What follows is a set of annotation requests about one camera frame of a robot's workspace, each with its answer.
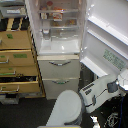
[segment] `shelf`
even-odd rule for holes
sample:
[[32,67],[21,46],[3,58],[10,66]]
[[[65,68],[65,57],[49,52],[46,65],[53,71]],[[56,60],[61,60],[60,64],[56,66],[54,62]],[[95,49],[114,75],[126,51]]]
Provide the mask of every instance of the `shelf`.
[[98,35],[90,29],[88,30],[88,33],[97,38],[98,40],[100,40],[101,42],[103,42],[104,44],[106,44],[107,46],[109,46],[110,48],[112,48],[114,51],[118,52],[124,58],[128,59],[128,55],[125,52],[121,51],[119,48],[117,48],[115,45],[113,45],[111,42],[107,41],[106,39],[104,39],[103,37],[101,37],[100,35]]
[[128,38],[127,38],[127,36],[123,35],[118,30],[114,29],[108,23],[105,23],[105,22],[101,21],[100,19],[98,19],[95,16],[89,17],[88,20],[90,22],[94,23],[95,25],[97,25],[98,27],[102,28],[103,30],[105,30],[106,32],[108,32],[109,34],[111,34],[112,36],[114,36],[115,38],[117,38],[118,40],[123,42],[124,44],[128,45]]
[[78,40],[72,41],[44,41],[41,45],[39,55],[57,55],[80,53]]
[[51,29],[60,29],[60,30],[63,30],[63,29],[78,29],[79,26],[78,25],[71,25],[71,26],[57,26],[57,27],[52,27],[51,26]]
[[78,12],[78,9],[66,9],[66,10],[39,10],[38,13],[70,13]]
[[[77,20],[77,17],[64,17],[64,16],[63,16],[62,21],[63,21],[63,20],[70,20],[70,19],[72,19],[72,20]],[[49,17],[48,19],[41,19],[41,20],[54,20],[54,19],[53,19],[53,17]]]
[[108,75],[99,66],[97,66],[94,62],[92,62],[88,57],[85,57],[80,62],[86,65],[90,70],[92,70],[99,77]]

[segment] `wooden cabinet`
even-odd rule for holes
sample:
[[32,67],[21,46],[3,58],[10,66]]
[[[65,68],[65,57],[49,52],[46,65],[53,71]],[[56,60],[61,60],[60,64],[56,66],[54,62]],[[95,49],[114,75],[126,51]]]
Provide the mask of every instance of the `wooden cabinet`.
[[30,28],[0,32],[0,94],[38,93],[44,96]]
[[30,49],[28,33],[29,30],[0,32],[0,49]]

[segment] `refrigerator drawer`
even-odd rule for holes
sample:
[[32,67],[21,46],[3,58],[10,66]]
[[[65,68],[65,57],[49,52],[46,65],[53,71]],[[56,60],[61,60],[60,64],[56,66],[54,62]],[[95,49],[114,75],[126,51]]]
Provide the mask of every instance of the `refrigerator drawer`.
[[46,98],[57,99],[61,92],[65,90],[78,91],[79,79],[52,79],[43,80]]
[[0,67],[34,65],[31,50],[0,51]]
[[34,66],[26,67],[5,67],[0,68],[0,77],[16,77],[16,76],[37,76],[37,68]]
[[0,32],[0,49],[30,49],[28,31]]
[[38,56],[42,79],[79,78],[80,63],[77,55]]
[[40,92],[38,79],[28,82],[0,83],[0,94]]

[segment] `white appliance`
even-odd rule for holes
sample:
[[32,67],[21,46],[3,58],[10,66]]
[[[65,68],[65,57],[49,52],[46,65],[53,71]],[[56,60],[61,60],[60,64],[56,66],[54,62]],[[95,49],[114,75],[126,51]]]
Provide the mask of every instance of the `white appliance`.
[[[78,61],[99,77],[128,68],[127,0],[50,0],[52,8],[45,10],[48,1],[25,0],[48,99],[68,90],[67,81],[77,81],[72,83],[78,87]],[[41,13],[61,13],[62,21],[42,19]]]

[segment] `open refrigerator door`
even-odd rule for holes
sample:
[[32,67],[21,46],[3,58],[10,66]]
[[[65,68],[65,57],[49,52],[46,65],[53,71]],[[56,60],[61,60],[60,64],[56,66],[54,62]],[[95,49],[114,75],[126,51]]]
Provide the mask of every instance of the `open refrigerator door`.
[[128,68],[128,1],[87,0],[80,62],[97,76]]

